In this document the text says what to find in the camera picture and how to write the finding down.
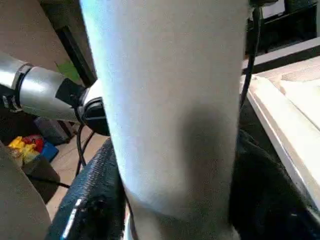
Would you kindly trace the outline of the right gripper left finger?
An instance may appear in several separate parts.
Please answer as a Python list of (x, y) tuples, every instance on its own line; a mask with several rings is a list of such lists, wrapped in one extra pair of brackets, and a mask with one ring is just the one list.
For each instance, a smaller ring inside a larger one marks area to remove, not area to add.
[(111, 140), (72, 182), (47, 230), (49, 240), (119, 240), (126, 198)]

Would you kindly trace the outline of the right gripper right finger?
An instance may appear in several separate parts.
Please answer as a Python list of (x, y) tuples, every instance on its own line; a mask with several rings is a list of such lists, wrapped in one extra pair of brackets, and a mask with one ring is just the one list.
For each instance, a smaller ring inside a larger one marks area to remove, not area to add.
[(242, 240), (318, 240), (320, 222), (284, 166), (247, 132), (237, 136), (229, 220)]

